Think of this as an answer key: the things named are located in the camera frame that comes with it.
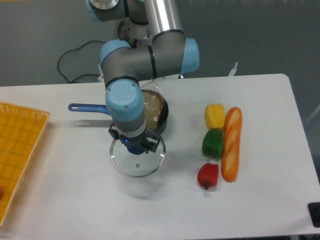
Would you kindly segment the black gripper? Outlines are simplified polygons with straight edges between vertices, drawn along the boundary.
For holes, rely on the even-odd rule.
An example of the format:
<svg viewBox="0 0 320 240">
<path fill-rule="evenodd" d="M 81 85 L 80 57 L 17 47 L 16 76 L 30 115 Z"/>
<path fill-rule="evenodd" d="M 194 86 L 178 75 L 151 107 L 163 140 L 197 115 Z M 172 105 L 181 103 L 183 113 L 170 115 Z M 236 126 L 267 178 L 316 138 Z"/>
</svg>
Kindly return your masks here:
<svg viewBox="0 0 320 240">
<path fill-rule="evenodd" d="M 147 137 L 146 131 L 132 137 L 128 136 L 126 132 L 120 130 L 114 123 L 112 123 L 109 127 L 108 132 L 115 141 L 119 140 L 126 147 L 133 146 L 145 148 L 146 153 L 155 153 L 158 149 L 159 137 Z"/>
</svg>

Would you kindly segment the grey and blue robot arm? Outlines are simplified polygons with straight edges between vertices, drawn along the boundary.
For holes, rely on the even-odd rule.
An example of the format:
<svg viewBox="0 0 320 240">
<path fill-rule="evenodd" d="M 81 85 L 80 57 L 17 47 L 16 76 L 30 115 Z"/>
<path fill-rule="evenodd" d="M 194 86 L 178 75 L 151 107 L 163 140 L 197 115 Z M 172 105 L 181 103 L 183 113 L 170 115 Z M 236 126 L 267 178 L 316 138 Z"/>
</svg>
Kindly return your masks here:
<svg viewBox="0 0 320 240">
<path fill-rule="evenodd" d="M 138 47 L 123 38 L 106 42 L 100 66 L 113 120 L 110 135 L 132 154 L 155 152 L 160 137 L 147 132 L 139 81 L 195 71 L 200 65 L 198 44 L 185 37 L 174 0 L 88 0 L 86 6 L 94 21 L 128 18 L 150 30 L 150 41 Z"/>
</svg>

